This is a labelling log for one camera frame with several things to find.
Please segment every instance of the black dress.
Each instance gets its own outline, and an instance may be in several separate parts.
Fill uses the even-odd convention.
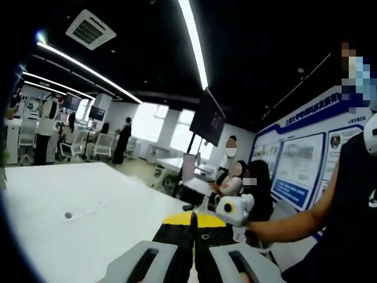
[[[128,139],[131,136],[131,125],[124,126],[123,130],[120,132],[117,147],[114,151],[113,164],[122,164],[123,155],[127,148]]]

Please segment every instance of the wall display board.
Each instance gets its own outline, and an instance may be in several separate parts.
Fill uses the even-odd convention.
[[[305,210],[318,182],[324,147],[325,133],[284,142],[272,192]]]
[[[263,153],[263,146],[256,147],[253,151],[253,155],[250,161],[260,160],[262,158],[262,153]]]
[[[280,153],[282,143],[267,144],[262,150],[261,159],[267,163],[270,171],[270,178],[275,175],[277,157]]]
[[[326,167],[323,173],[324,180],[330,181],[332,172],[335,169],[336,162],[338,162],[340,156],[340,149],[342,148],[343,144],[348,142],[348,140],[351,139],[353,136],[361,133],[362,130],[362,126],[354,125],[329,131],[328,153],[325,163]]]

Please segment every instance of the hand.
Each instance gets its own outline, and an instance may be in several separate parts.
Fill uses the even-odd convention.
[[[212,184],[211,184],[211,187],[212,187],[212,189],[214,189],[214,190],[218,190],[218,189],[219,189],[219,185],[218,185],[217,183],[212,183]]]

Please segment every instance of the yellow black object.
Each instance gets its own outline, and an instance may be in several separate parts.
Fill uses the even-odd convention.
[[[217,265],[209,251],[212,246],[233,244],[233,231],[218,217],[193,212],[172,215],[163,221],[154,242],[178,246],[164,282],[187,282],[193,266],[193,249],[199,282],[221,283]]]

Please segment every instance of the white table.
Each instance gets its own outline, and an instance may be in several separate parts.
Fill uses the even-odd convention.
[[[210,184],[196,177],[183,182],[183,186],[189,188],[190,190],[195,190],[196,192],[201,193],[204,196],[211,196],[213,193]]]
[[[97,282],[185,205],[103,163],[12,167],[6,175],[14,232],[45,282]]]
[[[182,157],[175,157],[175,158],[158,158],[156,160],[156,163],[159,165],[162,165],[164,169],[161,172],[161,175],[157,178],[157,180],[154,183],[154,188],[161,188],[163,180],[169,173],[179,173],[182,165],[183,165],[183,158]],[[205,180],[205,181],[215,181],[216,180],[216,168],[213,168],[213,171],[211,174],[205,172],[203,170],[204,165],[201,164],[199,166],[201,169],[196,167],[194,174],[197,178]]]

